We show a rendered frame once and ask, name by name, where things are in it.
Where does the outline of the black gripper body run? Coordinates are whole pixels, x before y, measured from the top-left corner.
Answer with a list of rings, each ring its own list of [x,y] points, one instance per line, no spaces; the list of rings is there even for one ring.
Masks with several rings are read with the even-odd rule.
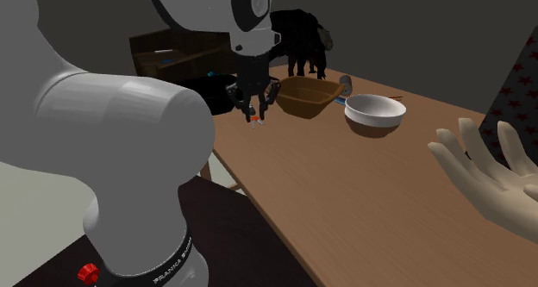
[[[258,56],[235,56],[237,86],[244,96],[258,95],[270,83],[269,53]]]

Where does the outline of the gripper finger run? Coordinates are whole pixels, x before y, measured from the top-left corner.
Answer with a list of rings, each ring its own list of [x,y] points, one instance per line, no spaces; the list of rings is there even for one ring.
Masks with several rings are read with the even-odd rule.
[[[251,121],[250,96],[243,92],[237,84],[231,84],[226,87],[226,93],[232,104],[239,109],[246,118],[247,122]]]
[[[259,116],[261,120],[265,119],[265,112],[268,110],[268,106],[275,102],[280,87],[281,83],[279,80],[277,78],[271,78],[267,87],[259,94]]]

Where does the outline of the brown square bowl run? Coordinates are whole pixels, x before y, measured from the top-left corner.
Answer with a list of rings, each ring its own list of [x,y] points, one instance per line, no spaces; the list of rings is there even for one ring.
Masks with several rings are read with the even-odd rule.
[[[280,89],[275,99],[287,114],[303,119],[319,115],[344,90],[344,85],[336,82],[293,76],[279,81]]]

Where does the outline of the black animal figure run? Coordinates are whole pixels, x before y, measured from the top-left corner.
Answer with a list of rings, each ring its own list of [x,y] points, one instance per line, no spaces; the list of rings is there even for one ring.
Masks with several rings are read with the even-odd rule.
[[[302,9],[284,9],[270,14],[272,30],[280,34],[280,42],[269,52],[269,60],[286,56],[288,59],[288,75],[304,76],[304,65],[310,63],[310,73],[318,79],[325,79],[327,68],[326,52],[330,51],[334,42],[330,32],[324,28],[317,18]]]

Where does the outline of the dark wooden shelf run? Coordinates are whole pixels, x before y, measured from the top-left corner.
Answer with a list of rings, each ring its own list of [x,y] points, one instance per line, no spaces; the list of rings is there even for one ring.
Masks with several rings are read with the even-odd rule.
[[[206,77],[210,72],[235,74],[229,35],[163,29],[129,39],[139,76],[169,83]]]

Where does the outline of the white round bowl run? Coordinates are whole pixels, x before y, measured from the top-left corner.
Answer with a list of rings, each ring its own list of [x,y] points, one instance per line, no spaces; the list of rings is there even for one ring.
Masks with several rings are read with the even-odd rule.
[[[346,99],[344,112],[353,122],[368,127],[392,128],[402,122],[407,108],[389,97],[358,94]]]

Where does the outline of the brown wooden table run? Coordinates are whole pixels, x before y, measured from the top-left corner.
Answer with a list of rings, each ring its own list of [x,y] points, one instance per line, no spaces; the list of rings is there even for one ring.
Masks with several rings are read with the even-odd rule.
[[[402,93],[382,138],[330,103],[305,120],[272,105],[263,125],[214,119],[214,152],[319,287],[538,287],[538,245],[485,220],[428,145],[475,111]]]

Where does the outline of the dark robot stand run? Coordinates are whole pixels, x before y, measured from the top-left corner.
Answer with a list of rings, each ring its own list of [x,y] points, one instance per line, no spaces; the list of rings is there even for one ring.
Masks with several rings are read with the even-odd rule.
[[[318,287],[248,197],[204,178],[178,187],[194,247],[209,266],[209,287]],[[104,271],[85,236],[13,287],[90,287],[83,266]]]

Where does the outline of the beige hand model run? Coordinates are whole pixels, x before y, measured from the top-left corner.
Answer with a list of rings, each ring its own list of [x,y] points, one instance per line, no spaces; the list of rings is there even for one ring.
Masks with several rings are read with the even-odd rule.
[[[538,165],[526,154],[517,131],[497,123],[497,135],[507,166],[491,155],[476,123],[459,119],[461,139],[438,128],[429,151],[452,184],[487,220],[538,244]]]

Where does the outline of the dark box with red stars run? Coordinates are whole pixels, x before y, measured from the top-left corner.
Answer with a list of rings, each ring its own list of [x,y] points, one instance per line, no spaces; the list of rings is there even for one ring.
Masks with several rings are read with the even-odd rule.
[[[498,121],[508,122],[517,131],[526,154],[538,165],[538,25],[479,126],[492,156],[509,167],[497,137]]]

